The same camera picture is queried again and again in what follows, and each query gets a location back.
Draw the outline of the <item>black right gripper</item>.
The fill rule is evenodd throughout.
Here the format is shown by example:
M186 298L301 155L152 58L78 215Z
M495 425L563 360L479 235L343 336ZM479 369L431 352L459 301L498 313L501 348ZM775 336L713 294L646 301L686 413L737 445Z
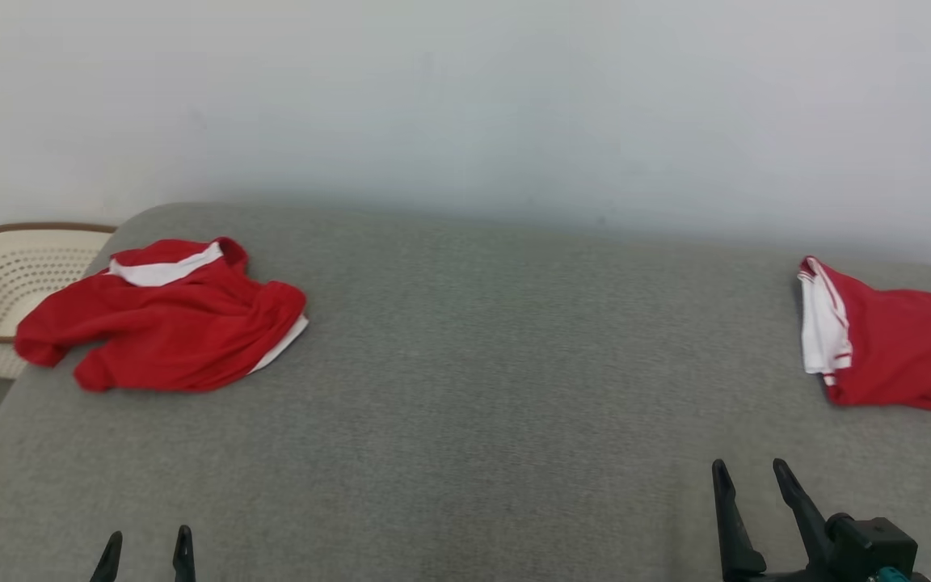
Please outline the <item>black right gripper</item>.
M806 493L786 460L773 460L773 474L783 500L794 514L799 537L807 554L804 570L766 572L765 557L753 548L743 523L736 489L722 459L710 468L713 479L714 509L719 541L722 579L725 582L831 582L828 572L832 541L825 533L825 519Z

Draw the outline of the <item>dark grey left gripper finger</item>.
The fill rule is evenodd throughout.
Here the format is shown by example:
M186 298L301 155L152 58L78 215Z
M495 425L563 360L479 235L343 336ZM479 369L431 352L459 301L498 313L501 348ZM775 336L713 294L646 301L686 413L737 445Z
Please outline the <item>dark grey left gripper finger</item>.
M188 525L179 527L171 564L175 570L175 582L196 582L195 549Z
M115 531L107 541L90 577L90 582L114 582L117 580L120 556L123 546L123 534Z

